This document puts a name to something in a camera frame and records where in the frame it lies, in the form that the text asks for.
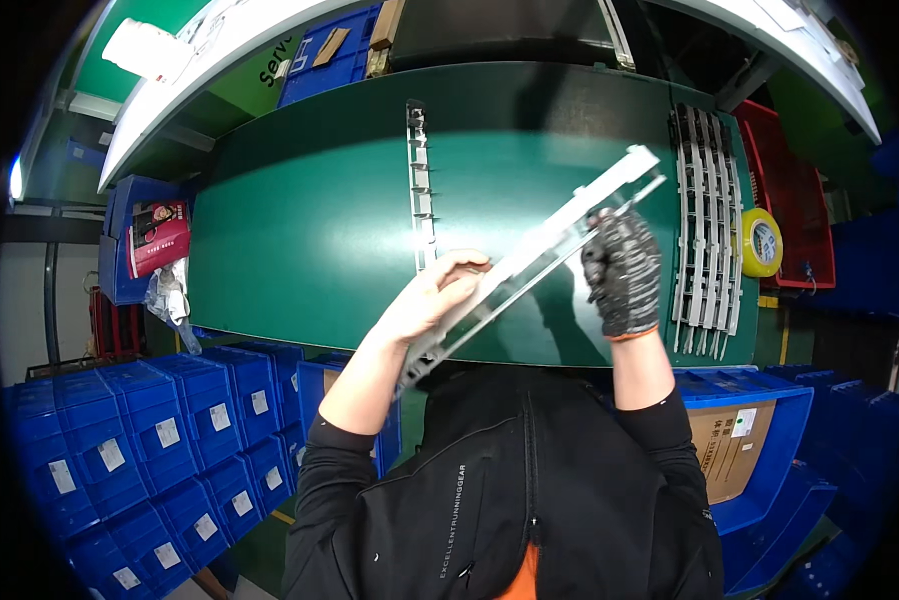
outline black sleeve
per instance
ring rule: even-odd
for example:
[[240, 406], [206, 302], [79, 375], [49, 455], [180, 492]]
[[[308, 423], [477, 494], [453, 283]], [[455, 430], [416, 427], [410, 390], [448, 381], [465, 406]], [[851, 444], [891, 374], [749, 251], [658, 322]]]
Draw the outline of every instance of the black sleeve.
[[623, 430], [653, 459], [666, 483], [694, 508], [708, 509], [706, 477], [696, 459], [693, 431], [683, 396], [676, 388], [652, 406], [618, 411]]
[[301, 575], [341, 585], [333, 534], [357, 510], [357, 495], [377, 483], [370, 458], [375, 436], [344, 431], [316, 415], [309, 427], [296, 486], [296, 522], [286, 534], [282, 596], [292, 595]]

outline label on bin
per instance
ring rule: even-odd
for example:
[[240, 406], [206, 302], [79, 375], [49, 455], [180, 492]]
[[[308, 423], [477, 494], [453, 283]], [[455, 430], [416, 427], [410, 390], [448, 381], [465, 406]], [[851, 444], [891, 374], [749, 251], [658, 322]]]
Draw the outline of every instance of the label on bin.
[[203, 539], [203, 542], [208, 540], [219, 531], [219, 528], [216, 527], [216, 523], [213, 522], [213, 518], [210, 516], [210, 513], [207, 512], [203, 516], [196, 521], [196, 524], [193, 525], [193, 529], [196, 530], [196, 533], [200, 535], [200, 538]]
[[753, 430], [753, 422], [756, 420], [755, 408], [741, 408], [736, 411], [736, 421], [732, 426], [731, 438], [742, 438], [748, 436]]
[[252, 412], [262, 415], [269, 410], [266, 404], [266, 390], [254, 391], [252, 393]]
[[50, 462], [49, 473], [53, 475], [53, 481], [56, 482], [56, 489], [60, 494], [69, 494], [76, 489], [73, 476], [70, 474], [70, 465], [67, 464], [66, 459]]
[[280, 476], [280, 468], [274, 466], [270, 472], [266, 473], [266, 486], [272, 492], [281, 485], [283, 485], [283, 477]]
[[159, 436], [159, 445], [163, 448], [173, 446], [180, 440], [180, 432], [176, 428], [176, 418], [170, 416], [155, 425], [155, 435]]
[[117, 444], [116, 438], [107, 439], [103, 443], [100, 443], [96, 446], [96, 450], [99, 451], [99, 455], [103, 459], [103, 464], [106, 465], [106, 471], [110, 473], [126, 462], [126, 459], [123, 458], [123, 453], [120, 451], [120, 445]]
[[217, 404], [209, 408], [209, 418], [212, 419], [212, 428], [222, 431], [230, 426], [230, 413], [226, 411], [226, 403]]
[[232, 498], [232, 508], [236, 509], [236, 514], [240, 517], [253, 510], [253, 502], [250, 501], [250, 494], [246, 489]]
[[159, 559], [159, 564], [162, 565], [164, 570], [176, 567], [181, 562], [180, 555], [176, 553], [176, 548], [173, 547], [172, 541], [168, 541], [162, 546], [159, 546], [153, 553], [155, 554], [155, 558]]
[[116, 578], [116, 581], [119, 582], [124, 590], [132, 590], [140, 584], [140, 578], [130, 570], [129, 566], [124, 566], [120, 570], [113, 572], [112, 576]]

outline person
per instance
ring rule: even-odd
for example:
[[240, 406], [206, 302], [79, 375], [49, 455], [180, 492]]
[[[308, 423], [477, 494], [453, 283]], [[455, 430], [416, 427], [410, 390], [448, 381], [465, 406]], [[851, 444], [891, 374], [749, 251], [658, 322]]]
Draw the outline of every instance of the person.
[[615, 411], [552, 370], [480, 366], [426, 400], [417, 453], [371, 464], [408, 345], [473, 293], [456, 250], [370, 330], [309, 429], [285, 597], [715, 598], [720, 539], [660, 338], [660, 252], [629, 211], [581, 252], [612, 356]]

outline yellow tape roll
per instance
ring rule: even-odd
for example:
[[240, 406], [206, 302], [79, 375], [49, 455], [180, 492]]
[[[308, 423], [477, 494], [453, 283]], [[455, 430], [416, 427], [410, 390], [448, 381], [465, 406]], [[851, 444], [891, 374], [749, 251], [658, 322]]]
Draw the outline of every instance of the yellow tape roll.
[[743, 274], [771, 278], [783, 262], [783, 235], [773, 215], [762, 208], [743, 213]]

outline yellow floor line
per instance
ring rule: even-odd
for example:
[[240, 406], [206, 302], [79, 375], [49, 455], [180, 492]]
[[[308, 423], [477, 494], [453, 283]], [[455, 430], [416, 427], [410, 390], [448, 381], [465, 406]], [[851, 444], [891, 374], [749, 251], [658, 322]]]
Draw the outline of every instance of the yellow floor line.
[[273, 510], [272, 512], [270, 512], [270, 515], [272, 515], [273, 517], [275, 517], [275, 518], [279, 519], [280, 521], [286, 523], [287, 525], [292, 525], [293, 523], [296, 522], [296, 519], [295, 519], [295, 518], [293, 518], [293, 517], [290, 516], [289, 514], [283, 514], [283, 513], [280, 512], [279, 510]]
[[787, 347], [790, 345], [790, 309], [782, 309], [782, 342], [779, 344], [779, 364], [787, 364]]

